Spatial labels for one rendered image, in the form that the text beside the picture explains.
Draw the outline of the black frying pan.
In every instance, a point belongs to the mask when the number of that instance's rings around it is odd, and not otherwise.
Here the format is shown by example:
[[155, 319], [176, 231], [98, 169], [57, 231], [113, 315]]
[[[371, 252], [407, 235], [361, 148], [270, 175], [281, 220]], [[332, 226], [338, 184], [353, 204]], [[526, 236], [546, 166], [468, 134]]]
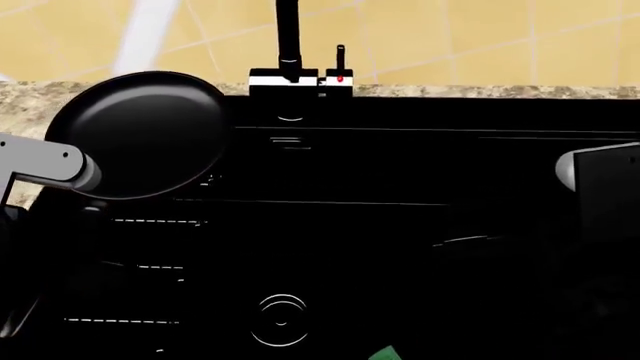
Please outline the black frying pan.
[[171, 71], [105, 80], [72, 98], [44, 139], [75, 146], [100, 180], [81, 194], [137, 200], [174, 191], [218, 161], [232, 133], [227, 100], [215, 86]]

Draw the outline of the black sink basin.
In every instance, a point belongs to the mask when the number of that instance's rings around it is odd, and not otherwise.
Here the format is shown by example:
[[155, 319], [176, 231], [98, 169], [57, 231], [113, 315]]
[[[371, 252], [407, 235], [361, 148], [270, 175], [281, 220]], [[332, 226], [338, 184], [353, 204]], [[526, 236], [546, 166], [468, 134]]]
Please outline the black sink basin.
[[[640, 99], [230, 104], [233, 145], [173, 194], [41, 194], [63, 275], [11, 359], [640, 360], [640, 239], [584, 242], [554, 171], [640, 140]], [[293, 347], [250, 334], [278, 293], [310, 312]]]

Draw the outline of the black white faucet base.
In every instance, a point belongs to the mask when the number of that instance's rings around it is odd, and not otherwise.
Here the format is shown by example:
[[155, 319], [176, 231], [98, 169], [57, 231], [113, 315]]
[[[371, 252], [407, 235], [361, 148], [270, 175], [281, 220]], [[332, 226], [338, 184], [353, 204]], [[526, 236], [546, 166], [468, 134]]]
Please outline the black white faucet base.
[[278, 68], [252, 68], [249, 71], [251, 97], [311, 97], [318, 94], [318, 69], [302, 69], [297, 83], [286, 79]]

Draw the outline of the black faucet lever box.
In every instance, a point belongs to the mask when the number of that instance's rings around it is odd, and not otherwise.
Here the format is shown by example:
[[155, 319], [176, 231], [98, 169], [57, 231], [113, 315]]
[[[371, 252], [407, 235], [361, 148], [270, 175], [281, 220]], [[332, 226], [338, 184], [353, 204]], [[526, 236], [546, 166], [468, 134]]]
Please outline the black faucet lever box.
[[336, 65], [326, 70], [325, 93], [327, 97], [351, 98], [353, 96], [354, 71], [346, 67], [346, 47], [336, 47]]

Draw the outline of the round sink drain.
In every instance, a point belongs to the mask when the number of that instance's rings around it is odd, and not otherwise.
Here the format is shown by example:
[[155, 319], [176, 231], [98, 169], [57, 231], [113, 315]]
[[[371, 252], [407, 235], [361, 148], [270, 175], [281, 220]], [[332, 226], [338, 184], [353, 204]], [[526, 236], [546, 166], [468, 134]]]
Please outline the round sink drain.
[[252, 314], [250, 334], [266, 347], [293, 347], [309, 335], [309, 314], [308, 306], [297, 296], [287, 293], [266, 296]]

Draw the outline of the green sponge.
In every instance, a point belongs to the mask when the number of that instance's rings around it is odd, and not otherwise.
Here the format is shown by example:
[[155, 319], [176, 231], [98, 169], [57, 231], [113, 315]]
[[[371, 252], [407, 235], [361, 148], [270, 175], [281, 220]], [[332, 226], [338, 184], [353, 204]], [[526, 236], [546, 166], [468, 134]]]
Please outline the green sponge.
[[402, 360], [395, 348], [391, 345], [377, 350], [368, 360]]

